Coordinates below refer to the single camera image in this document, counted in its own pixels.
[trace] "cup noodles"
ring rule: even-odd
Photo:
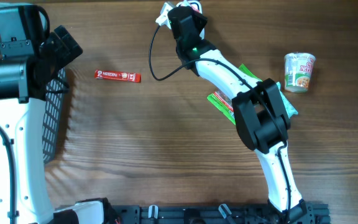
[[[139,73],[115,72],[115,71],[94,71],[94,78],[105,80],[120,80],[128,82],[140,82],[141,75]]]
[[[285,89],[294,93],[308,91],[316,58],[309,53],[289,53],[285,57]]]

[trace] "wooden table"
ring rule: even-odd
[[[67,66],[56,159],[45,176],[54,206],[107,197],[115,205],[265,203],[260,163],[190,71],[164,82],[147,54],[163,2],[42,4],[84,50]],[[299,111],[289,154],[307,201],[333,223],[358,223],[358,1],[203,1],[206,38],[234,65],[283,81],[289,52],[316,56],[309,92],[284,91]],[[180,65],[172,33],[157,34],[153,65]],[[138,72],[142,83],[95,80],[95,69]]]

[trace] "red candy bar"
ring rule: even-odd
[[[94,71],[94,78],[107,80],[121,80],[128,82],[140,82],[139,73],[114,72],[114,71]]]

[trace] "gray mesh basket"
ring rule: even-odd
[[[59,71],[58,76],[66,80],[64,68]],[[61,90],[64,86],[55,80],[47,85],[47,90]],[[46,107],[44,115],[44,125],[42,126],[42,147],[44,153],[44,163],[50,162],[55,157],[57,133],[59,120],[63,106],[63,94],[51,94],[46,96]]]

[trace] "instant noodle cup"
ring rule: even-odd
[[[309,53],[289,53],[285,60],[285,89],[294,93],[308,91],[316,58]]]

